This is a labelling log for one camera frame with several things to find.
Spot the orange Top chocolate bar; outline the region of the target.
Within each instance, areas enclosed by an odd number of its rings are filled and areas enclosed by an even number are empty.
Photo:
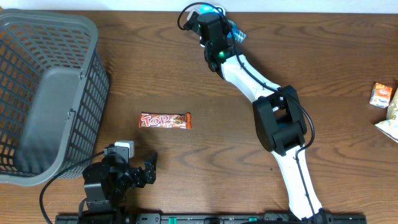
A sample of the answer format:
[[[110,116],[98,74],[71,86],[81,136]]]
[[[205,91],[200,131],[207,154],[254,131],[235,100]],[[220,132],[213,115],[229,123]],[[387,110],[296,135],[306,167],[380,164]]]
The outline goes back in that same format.
[[[191,129],[191,113],[186,114],[154,114],[141,113],[139,118],[140,128],[179,128]]]

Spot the blue liquid bottle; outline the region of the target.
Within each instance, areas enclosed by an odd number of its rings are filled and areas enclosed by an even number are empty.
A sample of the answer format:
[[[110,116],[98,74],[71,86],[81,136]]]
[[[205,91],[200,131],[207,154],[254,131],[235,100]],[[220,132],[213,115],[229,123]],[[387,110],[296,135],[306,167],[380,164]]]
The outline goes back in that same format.
[[[203,4],[199,8],[199,11],[201,14],[214,11],[214,12],[222,13],[224,16],[226,16],[226,10],[223,6],[209,6],[209,5]],[[232,35],[234,35],[235,41],[237,41],[239,43],[243,43],[243,41],[246,38],[246,34],[237,28],[237,25],[235,22],[233,22],[232,20],[228,20],[228,22],[231,25],[232,31],[227,35],[227,38],[231,39]]]

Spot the small orange snack packet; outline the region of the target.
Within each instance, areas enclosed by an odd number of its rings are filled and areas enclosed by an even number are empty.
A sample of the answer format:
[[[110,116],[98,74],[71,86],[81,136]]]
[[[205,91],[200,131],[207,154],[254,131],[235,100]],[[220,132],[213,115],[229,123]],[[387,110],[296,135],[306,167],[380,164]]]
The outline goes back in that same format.
[[[392,94],[392,87],[375,83],[372,88],[369,104],[379,108],[387,108],[389,106]]]

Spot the yellow snack bag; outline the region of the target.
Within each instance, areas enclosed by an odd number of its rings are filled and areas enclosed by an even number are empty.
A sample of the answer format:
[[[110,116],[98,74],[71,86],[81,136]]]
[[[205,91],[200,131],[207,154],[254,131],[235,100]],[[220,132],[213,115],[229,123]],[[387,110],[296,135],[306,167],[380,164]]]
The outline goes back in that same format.
[[[398,124],[397,124],[397,100],[398,92],[396,91],[390,105],[387,107],[386,119],[375,125],[375,127],[390,137],[395,142],[398,141]]]

